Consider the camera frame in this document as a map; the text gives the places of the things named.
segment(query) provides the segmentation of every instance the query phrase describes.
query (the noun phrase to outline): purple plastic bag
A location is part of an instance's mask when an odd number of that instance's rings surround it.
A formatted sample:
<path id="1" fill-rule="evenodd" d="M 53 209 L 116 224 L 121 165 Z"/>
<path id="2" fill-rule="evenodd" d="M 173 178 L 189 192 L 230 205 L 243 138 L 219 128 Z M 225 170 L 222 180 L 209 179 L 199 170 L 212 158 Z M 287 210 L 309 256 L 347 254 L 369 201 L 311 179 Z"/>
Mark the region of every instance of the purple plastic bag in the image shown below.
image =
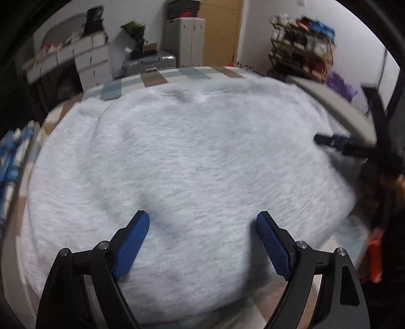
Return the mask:
<path id="1" fill-rule="evenodd" d="M 337 72 L 332 72 L 328 75 L 328 82 L 326 84 L 349 102 L 352 102 L 352 99 L 358 93 L 358 90 L 347 84 Z"/>

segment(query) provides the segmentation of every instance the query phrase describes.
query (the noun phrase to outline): wooden door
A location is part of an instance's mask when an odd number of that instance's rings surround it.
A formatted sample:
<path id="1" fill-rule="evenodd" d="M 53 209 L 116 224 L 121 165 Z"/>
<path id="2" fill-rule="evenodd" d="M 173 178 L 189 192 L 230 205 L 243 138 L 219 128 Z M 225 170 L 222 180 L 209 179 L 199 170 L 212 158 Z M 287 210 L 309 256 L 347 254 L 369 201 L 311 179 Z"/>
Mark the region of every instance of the wooden door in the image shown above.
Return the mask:
<path id="1" fill-rule="evenodd" d="M 202 62 L 226 66 L 234 62 L 243 0 L 202 0 L 198 16 L 205 19 Z"/>

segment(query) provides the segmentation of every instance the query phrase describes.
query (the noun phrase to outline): blue textured pad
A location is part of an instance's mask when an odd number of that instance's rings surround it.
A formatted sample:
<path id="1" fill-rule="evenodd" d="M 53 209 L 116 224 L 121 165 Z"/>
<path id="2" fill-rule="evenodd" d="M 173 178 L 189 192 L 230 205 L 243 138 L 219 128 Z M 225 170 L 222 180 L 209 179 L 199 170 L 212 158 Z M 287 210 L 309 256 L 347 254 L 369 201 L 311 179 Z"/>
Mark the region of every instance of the blue textured pad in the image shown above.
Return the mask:
<path id="1" fill-rule="evenodd" d="M 288 281 L 292 276 L 290 256 L 262 214 L 256 217 L 256 229 L 276 273 Z"/>
<path id="2" fill-rule="evenodd" d="M 115 253 L 113 276 L 119 280 L 127 275 L 149 230 L 149 216 L 142 213 L 121 248 Z"/>

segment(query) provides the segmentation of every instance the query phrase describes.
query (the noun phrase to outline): silver screw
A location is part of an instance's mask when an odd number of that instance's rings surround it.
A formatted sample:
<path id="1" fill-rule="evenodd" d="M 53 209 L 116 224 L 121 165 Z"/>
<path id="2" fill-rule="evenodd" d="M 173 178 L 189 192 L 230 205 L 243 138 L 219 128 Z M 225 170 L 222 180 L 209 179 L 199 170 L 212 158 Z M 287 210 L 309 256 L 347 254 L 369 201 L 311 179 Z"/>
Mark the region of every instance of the silver screw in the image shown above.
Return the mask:
<path id="1" fill-rule="evenodd" d="M 59 251 L 59 256 L 65 257 L 68 253 L 69 253 L 69 249 L 68 248 L 63 248 L 63 249 L 61 249 Z"/>
<path id="2" fill-rule="evenodd" d="M 97 247 L 101 250 L 105 250 L 108 248 L 108 246 L 110 245 L 110 243 L 108 241 L 101 241 Z"/>
<path id="3" fill-rule="evenodd" d="M 297 241 L 297 247 L 300 249 L 305 249 L 306 247 L 308 247 L 308 244 L 305 241 Z"/>
<path id="4" fill-rule="evenodd" d="M 341 256 L 346 256 L 346 254 L 347 254 L 347 251 L 344 250 L 343 248 L 337 248 L 336 251 Z"/>

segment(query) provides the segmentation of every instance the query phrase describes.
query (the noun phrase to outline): light gray sweater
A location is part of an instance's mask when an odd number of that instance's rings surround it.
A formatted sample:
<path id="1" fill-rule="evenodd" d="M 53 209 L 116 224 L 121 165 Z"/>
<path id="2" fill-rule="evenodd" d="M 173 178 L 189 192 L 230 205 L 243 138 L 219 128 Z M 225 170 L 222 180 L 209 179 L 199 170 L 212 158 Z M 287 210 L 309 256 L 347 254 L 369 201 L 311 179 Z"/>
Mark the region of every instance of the light gray sweater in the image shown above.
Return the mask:
<path id="1" fill-rule="evenodd" d="M 313 143 L 315 133 L 334 131 L 315 100 L 268 78 L 76 104 L 31 176 L 26 277 L 41 294 L 61 248 L 92 249 L 142 209 L 150 230 L 120 284 L 140 323 L 235 301 L 275 275 L 252 228 L 260 211 L 316 248 L 352 210 L 353 189 Z"/>

